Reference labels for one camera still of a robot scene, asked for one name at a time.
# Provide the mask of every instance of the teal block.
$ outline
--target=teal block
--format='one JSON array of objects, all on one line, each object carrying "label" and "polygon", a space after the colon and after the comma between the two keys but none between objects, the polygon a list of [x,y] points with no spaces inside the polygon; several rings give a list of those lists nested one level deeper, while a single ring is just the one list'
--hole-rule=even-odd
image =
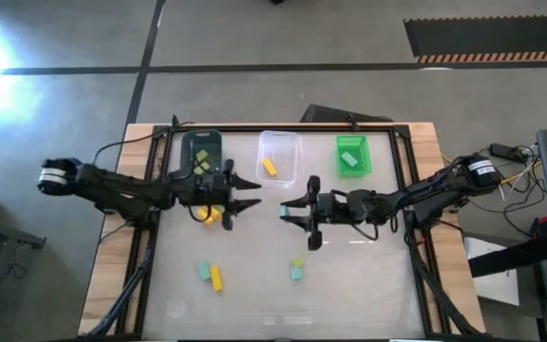
[{"label": "teal block", "polygon": [[289,208],[286,205],[280,205],[279,211],[280,211],[280,217],[291,215],[291,212],[289,211]]},{"label": "teal block", "polygon": [[202,280],[210,279],[210,266],[208,265],[207,261],[205,260],[198,261],[198,271],[199,271],[199,277]]},{"label": "teal block", "polygon": [[303,279],[303,270],[298,267],[291,266],[291,279],[292,280]]}]

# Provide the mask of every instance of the white table surface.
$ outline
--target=white table surface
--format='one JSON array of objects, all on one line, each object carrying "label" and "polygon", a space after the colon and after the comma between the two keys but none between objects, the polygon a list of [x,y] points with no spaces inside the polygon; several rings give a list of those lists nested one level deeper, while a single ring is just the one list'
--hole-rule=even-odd
[{"label": "white table surface", "polygon": [[[223,158],[256,181],[258,133],[222,133]],[[398,189],[387,133],[368,137],[372,172],[362,178],[337,175],[334,133],[300,133],[296,184],[290,189],[236,191],[239,199],[263,201],[234,218],[207,227],[175,206],[160,220],[143,336],[147,339],[358,339],[423,337],[422,320],[402,218],[397,234],[379,228],[376,242],[347,226],[320,225],[325,244],[308,252],[307,235],[278,217],[279,203],[305,193],[309,175],[322,192],[358,188]],[[176,135],[171,170],[179,168]],[[305,214],[292,209],[294,214]],[[362,225],[367,233],[372,227]],[[302,281],[290,279],[290,262],[305,257]],[[214,292],[198,275],[207,260],[221,271],[223,290]]]}]

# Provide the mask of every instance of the floor mat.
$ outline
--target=floor mat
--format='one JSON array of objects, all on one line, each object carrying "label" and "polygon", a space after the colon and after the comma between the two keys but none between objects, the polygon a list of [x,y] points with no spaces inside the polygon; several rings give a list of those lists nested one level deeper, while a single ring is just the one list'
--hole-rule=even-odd
[{"label": "floor mat", "polygon": [[547,15],[405,20],[418,63],[547,60]]}]

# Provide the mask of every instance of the green container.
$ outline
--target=green container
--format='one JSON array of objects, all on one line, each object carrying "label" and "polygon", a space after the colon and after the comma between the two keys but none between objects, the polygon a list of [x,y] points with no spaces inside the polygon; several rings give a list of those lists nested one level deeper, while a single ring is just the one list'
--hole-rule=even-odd
[{"label": "green container", "polygon": [[[353,167],[349,166],[341,156],[350,153],[358,161]],[[365,136],[338,136],[337,137],[337,165],[341,177],[360,177],[370,173],[370,155],[368,142]]]}]

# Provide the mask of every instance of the yellow wire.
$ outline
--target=yellow wire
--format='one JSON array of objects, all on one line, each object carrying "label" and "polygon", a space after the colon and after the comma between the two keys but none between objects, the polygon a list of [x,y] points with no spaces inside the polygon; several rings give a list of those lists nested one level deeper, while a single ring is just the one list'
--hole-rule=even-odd
[{"label": "yellow wire", "polygon": [[441,152],[441,154],[443,155],[443,159],[444,159],[446,162],[453,162],[453,161],[451,161],[451,159],[448,158],[444,153]]},{"label": "yellow wire", "polygon": [[[536,167],[538,167],[538,166],[540,166],[540,165],[541,165],[541,161],[538,161],[538,162],[536,162],[535,165],[531,166],[531,168],[534,168],[534,169],[535,169]],[[508,178],[505,179],[505,180],[502,180],[501,183],[500,183],[500,185],[504,185],[505,183],[508,183],[508,182],[510,182],[510,181],[513,181],[513,180],[517,179],[518,177],[520,177],[521,174],[522,174],[522,172],[520,172],[519,174],[516,174],[516,175],[514,175],[514,176],[510,176],[510,177],[508,177]]]}]

